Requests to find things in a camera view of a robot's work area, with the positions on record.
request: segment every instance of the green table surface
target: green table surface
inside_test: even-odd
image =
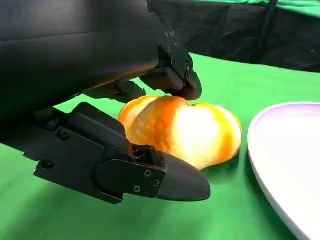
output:
[[[203,86],[194,102],[223,106],[243,124],[238,158],[203,170],[211,185],[209,200],[181,203],[125,195],[122,204],[108,204],[33,176],[33,161],[0,145],[0,240],[295,240],[254,177],[247,132],[253,117],[270,105],[320,101],[320,75],[192,57]],[[114,118],[123,107],[80,96],[57,108],[70,112],[80,102]]]

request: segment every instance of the white plate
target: white plate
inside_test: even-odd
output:
[[[301,240],[320,240],[320,103],[292,102],[260,112],[248,151],[267,199]]]

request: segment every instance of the green tablecloth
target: green tablecloth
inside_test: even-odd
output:
[[[202,2],[216,2],[228,4],[268,4],[270,0],[197,0]],[[319,0],[278,0],[277,7],[299,14],[320,18]]]
[[[196,102],[221,105],[243,124],[239,158],[203,171],[211,184],[209,200],[179,203],[126,195],[122,204],[107,204],[34,177],[33,161],[0,145],[0,239],[294,240],[257,184],[246,135],[265,107],[320,101],[320,75],[197,55],[193,59],[203,85]],[[115,118],[123,106],[81,96],[58,108],[70,112],[81,101]]]

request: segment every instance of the screw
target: screw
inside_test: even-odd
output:
[[[41,166],[43,169],[49,170],[54,167],[54,163],[50,160],[45,159],[41,162]]]
[[[188,74],[188,76],[191,76],[192,73],[192,65],[187,65],[186,66],[186,73]]]
[[[153,181],[152,183],[151,183],[151,186],[152,186],[152,188],[153,189],[157,189],[157,188],[159,188],[160,187],[160,182],[159,181]]]
[[[141,187],[140,186],[135,186],[134,187],[134,192],[137,194],[137,193],[140,193],[140,191],[141,191]]]
[[[61,140],[61,141],[68,141],[69,138],[70,138],[70,135],[68,134],[67,131],[65,130],[62,130],[58,133],[58,138]]]
[[[149,170],[144,172],[144,176],[146,176],[147,178],[149,178],[151,176],[151,172]]]

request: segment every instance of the black curtain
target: black curtain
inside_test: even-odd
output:
[[[320,19],[265,5],[148,0],[189,52],[320,73]]]

